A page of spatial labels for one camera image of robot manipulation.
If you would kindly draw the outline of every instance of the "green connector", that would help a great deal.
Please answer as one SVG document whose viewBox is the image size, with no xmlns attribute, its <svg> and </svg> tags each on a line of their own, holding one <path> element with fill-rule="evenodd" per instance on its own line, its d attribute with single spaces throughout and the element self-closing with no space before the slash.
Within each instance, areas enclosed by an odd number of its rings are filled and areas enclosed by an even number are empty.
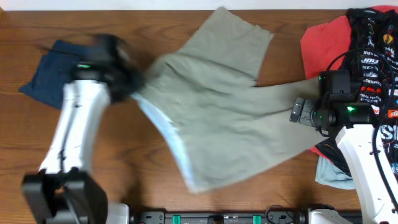
<svg viewBox="0 0 398 224">
<path fill-rule="evenodd" d="M 254 215 L 253 216 L 253 224 L 261 224 L 261 216 Z"/>
<path fill-rule="evenodd" d="M 173 215 L 173 224 L 181 224 L 181 216 Z"/>
</svg>

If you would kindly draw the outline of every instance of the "green led light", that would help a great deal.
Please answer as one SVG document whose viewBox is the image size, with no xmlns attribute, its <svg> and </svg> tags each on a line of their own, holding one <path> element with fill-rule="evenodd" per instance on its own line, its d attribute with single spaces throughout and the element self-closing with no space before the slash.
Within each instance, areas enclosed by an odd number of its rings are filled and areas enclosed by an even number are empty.
<svg viewBox="0 0 398 224">
<path fill-rule="evenodd" d="M 347 110 L 348 110 L 349 112 L 351 112 L 351 111 L 355 110 L 355 108 L 353 108 L 352 106 L 347 106 Z"/>
<path fill-rule="evenodd" d="M 78 64 L 77 67 L 79 68 L 89 68 L 89 65 L 82 65 L 82 64 Z"/>
</svg>

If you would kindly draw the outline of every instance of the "pile of clothes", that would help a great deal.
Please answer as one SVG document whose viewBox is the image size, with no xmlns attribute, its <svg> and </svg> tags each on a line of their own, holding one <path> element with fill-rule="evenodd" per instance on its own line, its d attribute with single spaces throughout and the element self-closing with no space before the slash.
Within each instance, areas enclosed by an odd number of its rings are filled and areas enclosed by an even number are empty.
<svg viewBox="0 0 398 224">
<path fill-rule="evenodd" d="M 369 9 L 349 9 L 345 16 L 331 23 L 309 28 L 301 40 L 302 56 L 307 78 L 326 70 L 340 54 L 353 49 L 379 52 L 390 63 L 398 80 L 398 14 L 392 6 Z M 355 91 L 358 102 L 370 103 L 375 114 L 384 109 L 386 99 L 393 94 L 381 137 L 393 172 L 398 175 L 398 90 L 391 93 L 391 76 L 381 59 L 368 50 L 361 50 L 337 61 L 332 69 L 349 70 L 352 80 L 361 81 Z M 341 189 L 354 189 L 347 163 L 334 139 L 327 139 L 311 151 L 320 155 L 316 181 Z"/>
</svg>

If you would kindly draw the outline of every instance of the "red cloth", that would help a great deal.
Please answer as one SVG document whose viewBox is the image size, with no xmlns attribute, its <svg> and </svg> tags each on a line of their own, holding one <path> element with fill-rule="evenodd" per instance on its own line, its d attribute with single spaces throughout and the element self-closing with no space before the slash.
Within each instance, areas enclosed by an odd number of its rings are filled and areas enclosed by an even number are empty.
<svg viewBox="0 0 398 224">
<path fill-rule="evenodd" d="M 397 6 L 374 6 L 375 10 L 386 12 L 395 10 Z M 329 23 L 308 28 L 301 38 L 301 53 L 304 63 L 306 78 L 318 76 L 325 71 L 330 62 L 349 49 L 351 42 L 351 26 L 346 16 Z M 331 69 L 338 69 L 343 62 L 343 57 L 333 64 Z"/>
<path fill-rule="evenodd" d="M 323 158 L 329 160 L 331 163 L 333 163 L 329 158 L 327 158 L 325 155 L 323 155 L 323 153 L 321 151 L 319 151 L 319 149 L 316 146 L 312 146 L 311 149 L 309 149 L 309 151 L 316 153 L 320 157 L 323 157 Z"/>
</svg>

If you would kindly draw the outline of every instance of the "light blue cloth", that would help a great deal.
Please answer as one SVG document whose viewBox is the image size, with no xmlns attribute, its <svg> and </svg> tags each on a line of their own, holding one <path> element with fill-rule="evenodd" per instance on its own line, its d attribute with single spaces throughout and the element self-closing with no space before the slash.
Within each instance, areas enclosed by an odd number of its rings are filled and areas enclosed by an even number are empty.
<svg viewBox="0 0 398 224">
<path fill-rule="evenodd" d="M 353 178 L 345 174 L 328 159 L 319 157 L 315 181 L 338 189 L 354 190 Z"/>
</svg>

